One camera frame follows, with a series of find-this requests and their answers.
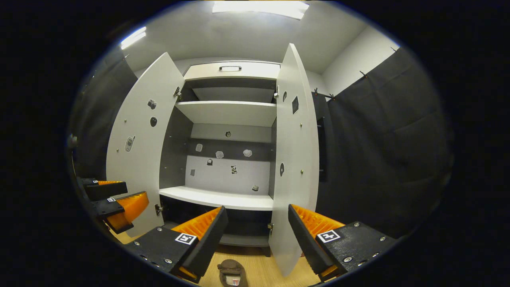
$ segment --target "black square sticker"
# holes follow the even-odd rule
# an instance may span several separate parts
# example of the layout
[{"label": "black square sticker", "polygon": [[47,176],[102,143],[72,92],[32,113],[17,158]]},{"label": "black square sticker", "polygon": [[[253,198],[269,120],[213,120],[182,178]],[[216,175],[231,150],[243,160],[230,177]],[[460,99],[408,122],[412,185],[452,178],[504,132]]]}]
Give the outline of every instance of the black square sticker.
[{"label": "black square sticker", "polygon": [[196,236],[194,236],[194,235],[189,235],[189,234],[181,233],[179,236],[177,236],[175,241],[180,242],[180,243],[184,243],[184,244],[187,244],[187,245],[191,245],[191,243],[195,240],[195,238],[196,238]]},{"label": "black square sticker", "polygon": [[297,100],[297,96],[292,101],[292,114],[295,114],[299,109],[299,101]]},{"label": "black square sticker", "polygon": [[330,230],[330,231],[327,231],[327,232],[323,232],[323,233],[320,233],[317,235],[321,240],[322,242],[326,243],[326,242],[330,242],[330,241],[333,241],[333,240],[337,240],[340,238],[340,235],[338,235],[335,231],[333,230]]}]

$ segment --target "ceiling light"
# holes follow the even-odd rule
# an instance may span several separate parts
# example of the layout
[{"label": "ceiling light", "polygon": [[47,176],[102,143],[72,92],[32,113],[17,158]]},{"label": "ceiling light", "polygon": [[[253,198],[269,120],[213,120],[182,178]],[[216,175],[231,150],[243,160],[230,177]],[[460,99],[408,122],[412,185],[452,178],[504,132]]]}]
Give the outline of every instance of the ceiling light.
[{"label": "ceiling light", "polygon": [[308,7],[300,1],[214,1],[213,13],[266,12],[301,20]]},{"label": "ceiling light", "polygon": [[133,34],[131,34],[128,38],[124,39],[121,44],[121,49],[124,50],[125,48],[131,46],[134,42],[140,40],[141,38],[145,37],[145,30],[147,27],[142,27],[138,30],[136,30]]}]

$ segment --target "dark curtain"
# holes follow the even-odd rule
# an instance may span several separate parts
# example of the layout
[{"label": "dark curtain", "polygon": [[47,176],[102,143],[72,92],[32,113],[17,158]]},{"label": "dark curtain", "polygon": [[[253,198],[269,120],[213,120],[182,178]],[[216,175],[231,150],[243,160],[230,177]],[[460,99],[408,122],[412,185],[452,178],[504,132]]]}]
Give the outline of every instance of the dark curtain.
[{"label": "dark curtain", "polygon": [[326,142],[333,148],[316,210],[398,238],[441,196],[451,156],[448,124],[432,82],[404,49],[360,76],[327,102]]},{"label": "dark curtain", "polygon": [[137,81],[122,51],[108,52],[86,76],[70,117],[69,131],[78,138],[76,175],[106,180],[106,153],[117,112]]}]

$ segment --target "open cabinet door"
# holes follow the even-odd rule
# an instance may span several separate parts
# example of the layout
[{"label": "open cabinet door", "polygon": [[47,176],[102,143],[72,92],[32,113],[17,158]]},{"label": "open cabinet door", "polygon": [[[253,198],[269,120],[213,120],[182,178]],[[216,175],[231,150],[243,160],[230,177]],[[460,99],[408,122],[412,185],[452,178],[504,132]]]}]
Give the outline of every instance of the open cabinet door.
[{"label": "open cabinet door", "polygon": [[164,53],[127,94],[113,124],[106,158],[107,180],[126,182],[128,193],[118,197],[145,191],[149,199],[147,208],[133,221],[134,227],[126,231],[130,237],[164,224],[163,216],[155,210],[156,204],[161,206],[161,150],[177,100],[174,92],[183,85],[181,72]]},{"label": "open cabinet door", "polygon": [[287,276],[301,256],[288,206],[292,203],[315,211],[319,185],[315,108],[294,44],[287,48],[276,84],[276,174],[269,246],[282,275]]}]

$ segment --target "white shelf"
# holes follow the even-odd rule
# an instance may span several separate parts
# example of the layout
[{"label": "white shelf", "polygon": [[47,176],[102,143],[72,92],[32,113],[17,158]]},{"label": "white shelf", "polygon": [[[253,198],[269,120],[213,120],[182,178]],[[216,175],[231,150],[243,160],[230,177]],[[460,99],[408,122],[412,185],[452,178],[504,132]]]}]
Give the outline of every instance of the white shelf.
[{"label": "white shelf", "polygon": [[271,127],[276,104],[241,101],[197,101],[175,105],[194,124]]},{"label": "white shelf", "polygon": [[160,194],[186,202],[207,206],[225,206],[230,209],[272,211],[273,199],[269,195],[241,195],[213,192],[183,186],[160,189]]}]

